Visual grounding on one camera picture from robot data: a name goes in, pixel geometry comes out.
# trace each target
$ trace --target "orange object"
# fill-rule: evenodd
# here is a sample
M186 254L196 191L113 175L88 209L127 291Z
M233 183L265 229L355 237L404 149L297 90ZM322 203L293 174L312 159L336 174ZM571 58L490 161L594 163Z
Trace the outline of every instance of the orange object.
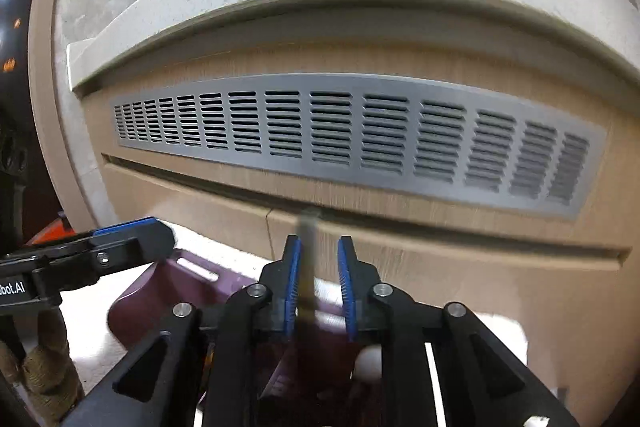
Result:
M4 71L4 73L9 73L9 71L13 71L14 68L15 68L15 58L9 58L2 65L2 71Z
M65 237L71 237L76 235L73 229L65 227L65 222L58 218L49 226L40 230L36 235L31 237L27 242L27 245L37 245L38 243L46 243L47 241L56 241L58 239L64 239Z

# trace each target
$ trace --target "silver bolt head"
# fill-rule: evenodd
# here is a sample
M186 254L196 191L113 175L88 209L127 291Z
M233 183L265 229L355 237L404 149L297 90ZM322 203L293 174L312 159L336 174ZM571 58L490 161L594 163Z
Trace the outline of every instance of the silver bolt head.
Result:
M262 297L265 293L267 293L267 286L265 286L264 284L260 284L259 282L252 284L250 286L246 287L246 292L251 296L251 297Z
M109 254L106 252L99 252L98 255L95 256L98 260L98 263L105 265L109 263Z
M174 315L176 317L188 317L193 311L193 306L188 302L180 302L174 306Z
M378 284L373 286L373 293L375 293L378 297L388 297L393 292L393 286L387 284L386 282L379 282Z
M463 317L466 314L466 308L459 302L452 302L447 305L447 312L452 317Z
M524 422L524 427L546 427L547 425L549 425L549 418L546 416L530 416Z

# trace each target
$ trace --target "orange light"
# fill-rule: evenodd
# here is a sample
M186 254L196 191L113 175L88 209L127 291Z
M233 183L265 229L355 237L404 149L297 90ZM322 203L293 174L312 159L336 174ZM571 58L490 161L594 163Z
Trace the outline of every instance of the orange light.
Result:
M4 62L4 65L2 65L2 72L9 73L10 71L13 71L14 68L15 68L15 58L12 57Z

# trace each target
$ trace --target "black gripper frame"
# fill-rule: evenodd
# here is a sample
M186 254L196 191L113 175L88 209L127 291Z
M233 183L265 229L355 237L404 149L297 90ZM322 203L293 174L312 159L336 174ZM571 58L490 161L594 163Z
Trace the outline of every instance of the black gripper frame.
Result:
M204 427L255 424L253 352L258 341L286 338L295 317L301 245L289 235L280 261L225 304L182 306L98 383L63 427L191 427L204 360L214 344L206 383Z
M348 330L352 324L355 339L377 336L382 344L385 427L437 426L428 349L433 349L447 427L579 427L465 305L438 308L415 302L395 286L389 285L390 293L376 287L377 270L357 260L348 236L338 242L338 265L346 269L340 283Z
M20 248L0 258L0 315L59 306L61 291L98 282L104 275L167 259L174 233L147 217Z

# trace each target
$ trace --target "blue gripper pad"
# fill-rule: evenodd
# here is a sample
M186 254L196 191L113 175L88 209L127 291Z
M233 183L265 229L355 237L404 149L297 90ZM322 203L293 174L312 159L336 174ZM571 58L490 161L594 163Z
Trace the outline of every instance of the blue gripper pad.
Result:
M291 251L291 264L289 266L289 280L284 299L284 332L290 337L296 321L296 305L298 304L298 270L300 269L300 254L302 245L296 238Z
M351 273L349 266L352 264L348 260L353 248L345 244L346 238L341 237L338 240L338 273L340 275L340 289L342 290L342 311L344 313L344 321L347 328L347 336L353 341L358 331L356 323L356 300L353 292L353 284L351 283Z
M128 223L120 223L119 225L113 225L112 227L105 227L104 229L94 230L92 235L104 235L111 232L121 232L122 230L132 229L140 225L150 225L151 223L157 223L158 220L155 217L144 217L143 219L137 219L135 221L129 221Z

